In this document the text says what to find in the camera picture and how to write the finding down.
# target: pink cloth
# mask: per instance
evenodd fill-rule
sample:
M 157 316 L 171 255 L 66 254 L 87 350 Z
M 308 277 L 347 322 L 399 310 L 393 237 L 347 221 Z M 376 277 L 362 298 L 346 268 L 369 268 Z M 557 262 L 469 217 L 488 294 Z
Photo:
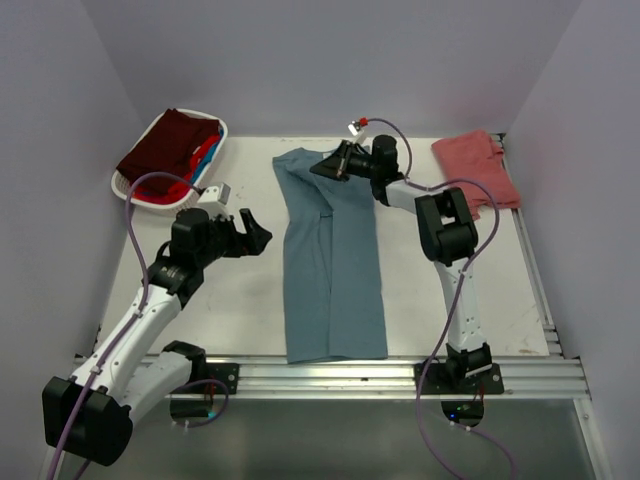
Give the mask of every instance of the pink cloth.
M 475 180 L 491 192 L 498 208 L 520 206 L 520 194 L 502 168 L 504 150 L 484 130 L 443 138 L 431 145 L 431 149 L 447 180 Z M 464 192 L 473 218 L 479 217 L 479 206 L 490 205 L 489 197 L 475 185 L 459 183 L 456 186 Z

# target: folded towel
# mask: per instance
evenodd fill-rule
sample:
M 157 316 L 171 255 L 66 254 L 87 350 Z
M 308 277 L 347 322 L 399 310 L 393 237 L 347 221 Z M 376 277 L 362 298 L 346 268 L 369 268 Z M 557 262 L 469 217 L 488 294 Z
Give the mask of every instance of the folded towel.
M 482 183 L 491 192 L 498 208 L 518 208 L 520 194 L 502 168 L 504 150 L 484 130 L 475 130 L 459 137 L 438 140 L 431 149 L 447 180 L 470 178 Z M 489 197 L 475 185 L 460 183 L 473 218 L 478 207 L 490 205 Z
M 130 183 L 155 171 L 184 178 L 191 172 L 192 155 L 208 138 L 218 135 L 219 125 L 217 120 L 192 118 L 169 109 L 122 159 L 117 170 Z M 174 183 L 167 178 L 151 178 L 143 186 L 155 195 L 165 195 Z
M 273 159 L 289 210 L 284 318 L 289 362 L 387 356 L 382 282 L 369 182 L 318 177 L 319 152 Z

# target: white table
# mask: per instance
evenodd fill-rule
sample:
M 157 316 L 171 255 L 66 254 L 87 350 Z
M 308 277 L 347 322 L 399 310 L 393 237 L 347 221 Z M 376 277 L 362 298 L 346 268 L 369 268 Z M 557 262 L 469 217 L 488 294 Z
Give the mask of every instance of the white table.
M 436 139 L 410 139 L 414 150 L 412 180 L 438 183 L 442 174 L 431 154 Z M 339 138 L 230 138 L 217 158 L 214 181 L 231 186 L 229 209 L 251 208 L 273 233 L 259 257 L 221 259 L 205 273 L 205 283 L 182 314 L 150 350 L 158 353 L 172 340 L 206 349 L 212 355 L 286 355 L 282 300 L 282 242 L 288 224 L 271 160 L 297 147 L 327 151 Z M 398 145 L 399 162 L 406 152 Z M 390 356 L 424 356 L 439 337 L 446 310 L 440 281 L 420 248 L 415 217 L 376 204 L 380 268 Z M 150 263 L 170 237 L 172 219 L 142 209 L 134 228 Z M 481 211 L 480 241 L 491 230 L 493 213 Z M 475 264 L 478 309 L 483 330 L 496 356 L 549 354 L 512 212 L 501 212 L 498 235 Z M 140 267 L 127 240 L 120 258 L 98 342 L 120 320 L 140 286 Z

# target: maroon towel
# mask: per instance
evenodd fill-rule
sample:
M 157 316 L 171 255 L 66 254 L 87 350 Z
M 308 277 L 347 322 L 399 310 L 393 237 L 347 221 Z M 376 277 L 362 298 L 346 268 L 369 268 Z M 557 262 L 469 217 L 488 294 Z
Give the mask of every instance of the maroon towel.
M 116 168 L 130 183 L 157 171 L 182 178 L 189 172 L 193 152 L 207 138 L 217 135 L 219 127 L 217 120 L 192 118 L 169 109 Z M 165 195 L 174 183 L 167 178 L 152 178 L 144 182 L 144 187 L 156 195 Z
M 482 183 L 491 192 L 498 208 L 518 208 L 520 194 L 502 168 L 504 151 L 484 130 L 474 130 L 459 137 L 443 138 L 431 145 L 447 180 L 469 178 Z M 473 218 L 478 207 L 490 205 L 489 197 L 475 185 L 459 183 Z

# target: dark red cloth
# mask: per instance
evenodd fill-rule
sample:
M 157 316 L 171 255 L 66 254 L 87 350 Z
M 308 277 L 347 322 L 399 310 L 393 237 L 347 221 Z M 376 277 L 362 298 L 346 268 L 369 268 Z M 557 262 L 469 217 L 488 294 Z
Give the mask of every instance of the dark red cloth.
M 191 118 L 169 109 L 116 168 L 130 183 L 157 171 L 184 178 L 191 171 L 190 160 L 196 148 L 218 135 L 219 126 L 217 120 Z M 151 178 L 141 186 L 154 195 L 165 195 L 174 183 L 168 178 Z
M 187 174 L 182 178 L 187 181 L 195 181 L 192 179 L 193 172 L 207 155 L 209 149 L 220 141 L 220 138 L 221 135 L 219 133 L 213 135 L 205 140 L 199 148 L 197 148 L 196 153 L 194 153 L 189 160 L 189 172 L 187 172 Z M 184 183 L 175 182 L 171 187 L 169 187 L 169 191 L 165 195 L 156 195 L 153 191 L 147 190 L 140 185 L 140 187 L 133 193 L 133 196 L 140 200 L 144 200 L 145 202 L 155 203 L 156 205 L 169 205 L 182 199 L 189 190 L 191 190 L 191 188 Z

